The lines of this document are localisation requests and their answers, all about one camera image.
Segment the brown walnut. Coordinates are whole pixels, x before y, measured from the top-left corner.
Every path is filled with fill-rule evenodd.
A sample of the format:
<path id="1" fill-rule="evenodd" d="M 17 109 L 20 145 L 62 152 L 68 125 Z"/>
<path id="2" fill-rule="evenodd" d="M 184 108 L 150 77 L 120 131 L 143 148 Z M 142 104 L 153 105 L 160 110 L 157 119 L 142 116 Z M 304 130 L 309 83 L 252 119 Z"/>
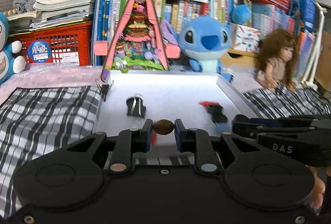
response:
<path id="1" fill-rule="evenodd" d="M 153 123 L 153 131 L 159 135 L 168 135 L 174 130 L 174 123 L 167 119 L 161 119 Z"/>

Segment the black binder clip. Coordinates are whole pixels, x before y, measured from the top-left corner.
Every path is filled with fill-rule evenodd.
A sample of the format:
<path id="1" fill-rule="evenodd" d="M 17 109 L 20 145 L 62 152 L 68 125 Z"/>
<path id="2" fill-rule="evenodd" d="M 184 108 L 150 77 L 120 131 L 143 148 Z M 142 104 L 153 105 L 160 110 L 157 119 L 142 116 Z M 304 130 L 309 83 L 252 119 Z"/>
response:
<path id="1" fill-rule="evenodd" d="M 126 100 L 127 116 L 144 118 L 146 114 L 146 106 L 141 94 L 133 94 Z"/>

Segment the white shallow cardboard box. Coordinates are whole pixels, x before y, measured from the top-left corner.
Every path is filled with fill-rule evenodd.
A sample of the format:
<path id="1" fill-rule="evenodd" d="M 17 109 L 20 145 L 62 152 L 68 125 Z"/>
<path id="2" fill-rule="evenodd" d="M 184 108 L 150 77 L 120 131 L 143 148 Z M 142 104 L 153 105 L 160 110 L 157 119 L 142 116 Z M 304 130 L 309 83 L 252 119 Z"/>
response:
<path id="1" fill-rule="evenodd" d="M 143 126 L 142 118 L 127 115 L 126 100 L 134 95 L 142 96 L 146 118 L 181 119 L 186 128 L 203 129 L 213 136 L 218 136 L 219 131 L 199 104 L 201 101 L 219 103 L 229 121 L 238 114 L 258 117 L 244 96 L 217 73 L 111 71 L 108 83 L 111 88 L 100 104 L 94 125 L 94 131 L 106 132 L 108 136 Z"/>

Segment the wooden drawer box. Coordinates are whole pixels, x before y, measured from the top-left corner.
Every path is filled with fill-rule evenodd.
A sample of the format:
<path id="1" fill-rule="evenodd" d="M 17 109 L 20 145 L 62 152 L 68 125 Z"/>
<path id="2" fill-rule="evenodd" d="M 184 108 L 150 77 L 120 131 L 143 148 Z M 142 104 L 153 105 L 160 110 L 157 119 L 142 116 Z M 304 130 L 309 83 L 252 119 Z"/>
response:
<path id="1" fill-rule="evenodd" d="M 254 67 L 257 58 L 258 58 L 257 53 L 228 49 L 228 51 L 221 57 L 221 62 L 225 66 Z"/>

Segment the brown haired doll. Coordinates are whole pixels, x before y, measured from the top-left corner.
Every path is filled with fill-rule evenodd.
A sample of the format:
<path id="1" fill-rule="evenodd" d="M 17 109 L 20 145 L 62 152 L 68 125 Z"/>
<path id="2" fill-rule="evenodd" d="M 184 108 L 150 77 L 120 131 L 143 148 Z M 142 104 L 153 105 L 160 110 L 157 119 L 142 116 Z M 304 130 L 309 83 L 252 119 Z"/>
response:
<path id="1" fill-rule="evenodd" d="M 284 29 L 276 29 L 260 41 L 256 61 L 256 80 L 275 92 L 279 85 L 295 91 L 293 75 L 299 48 L 296 38 Z"/>

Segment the white pencil print box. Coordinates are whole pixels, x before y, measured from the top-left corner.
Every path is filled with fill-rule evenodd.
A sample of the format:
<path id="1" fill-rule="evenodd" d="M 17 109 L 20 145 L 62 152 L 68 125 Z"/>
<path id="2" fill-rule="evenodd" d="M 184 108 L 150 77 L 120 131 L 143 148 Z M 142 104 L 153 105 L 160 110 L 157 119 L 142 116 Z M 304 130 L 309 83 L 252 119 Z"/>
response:
<path id="1" fill-rule="evenodd" d="M 231 48 L 249 53 L 259 50 L 260 31 L 252 27 L 231 23 Z"/>

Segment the blue Stitch plush toy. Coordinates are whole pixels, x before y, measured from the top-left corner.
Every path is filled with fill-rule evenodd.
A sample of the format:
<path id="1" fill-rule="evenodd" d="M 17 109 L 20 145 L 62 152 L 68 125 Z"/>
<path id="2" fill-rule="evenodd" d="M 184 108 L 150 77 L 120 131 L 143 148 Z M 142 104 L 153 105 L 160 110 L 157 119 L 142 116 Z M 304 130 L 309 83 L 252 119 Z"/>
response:
<path id="1" fill-rule="evenodd" d="M 221 62 L 232 44 L 230 25 L 209 16 L 199 16 L 182 26 L 177 42 L 194 72 L 218 73 L 229 82 L 233 80 L 233 75 L 223 69 Z"/>

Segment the pink triangular toy house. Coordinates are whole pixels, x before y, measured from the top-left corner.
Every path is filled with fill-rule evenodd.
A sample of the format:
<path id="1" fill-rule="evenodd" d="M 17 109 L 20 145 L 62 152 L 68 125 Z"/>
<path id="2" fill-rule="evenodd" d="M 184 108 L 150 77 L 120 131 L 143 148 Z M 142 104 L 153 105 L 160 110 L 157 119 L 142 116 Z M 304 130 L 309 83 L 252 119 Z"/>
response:
<path id="1" fill-rule="evenodd" d="M 163 41 L 153 0 L 127 0 L 112 40 L 97 41 L 94 52 L 105 56 L 103 82 L 112 70 L 168 71 L 168 60 L 181 54 L 178 46 Z"/>

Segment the black white plaid cloth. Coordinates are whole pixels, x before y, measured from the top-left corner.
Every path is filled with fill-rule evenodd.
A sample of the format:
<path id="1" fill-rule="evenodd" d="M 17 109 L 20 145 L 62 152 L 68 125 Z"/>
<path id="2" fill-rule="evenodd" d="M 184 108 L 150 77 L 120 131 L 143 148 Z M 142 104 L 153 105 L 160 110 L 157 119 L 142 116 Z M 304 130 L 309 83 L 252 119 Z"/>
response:
<path id="1" fill-rule="evenodd" d="M 14 172 L 25 162 L 89 136 L 98 117 L 96 86 L 15 89 L 1 104 L 1 216 L 21 204 Z"/>

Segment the pink fuzzy blanket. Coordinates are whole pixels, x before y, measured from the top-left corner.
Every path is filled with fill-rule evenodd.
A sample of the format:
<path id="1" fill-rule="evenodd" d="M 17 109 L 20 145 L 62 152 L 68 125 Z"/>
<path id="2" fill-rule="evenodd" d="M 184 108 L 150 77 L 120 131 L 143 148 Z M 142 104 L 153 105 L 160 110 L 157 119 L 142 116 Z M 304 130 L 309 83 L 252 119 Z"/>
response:
<path id="1" fill-rule="evenodd" d="M 102 71 L 99 66 L 74 66 L 68 63 L 29 64 L 27 68 L 26 71 L 12 75 L 1 84 L 1 102 L 4 102 L 16 88 L 94 86 Z"/>

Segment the red plastic crate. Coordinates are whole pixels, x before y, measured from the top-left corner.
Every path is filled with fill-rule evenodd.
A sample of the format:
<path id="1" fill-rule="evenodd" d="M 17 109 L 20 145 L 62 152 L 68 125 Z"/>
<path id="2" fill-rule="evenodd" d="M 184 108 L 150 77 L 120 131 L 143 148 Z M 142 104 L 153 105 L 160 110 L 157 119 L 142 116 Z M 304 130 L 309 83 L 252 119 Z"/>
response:
<path id="1" fill-rule="evenodd" d="M 90 64 L 92 22 L 80 22 L 43 30 L 11 34 L 9 42 L 22 42 L 20 53 L 28 63 Z"/>

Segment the Doraemon plush toy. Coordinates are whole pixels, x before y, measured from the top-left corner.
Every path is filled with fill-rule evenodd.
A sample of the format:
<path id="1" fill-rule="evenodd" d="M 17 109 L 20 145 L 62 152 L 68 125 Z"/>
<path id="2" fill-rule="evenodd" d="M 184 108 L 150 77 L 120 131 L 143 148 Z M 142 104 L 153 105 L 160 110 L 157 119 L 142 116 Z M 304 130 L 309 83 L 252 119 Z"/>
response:
<path id="1" fill-rule="evenodd" d="M 22 50 L 22 43 L 14 41 L 7 43 L 9 23 L 7 17 L 1 12 L 1 79 L 0 83 L 8 80 L 13 74 L 21 73 L 25 70 L 26 60 L 22 55 L 15 56 Z"/>

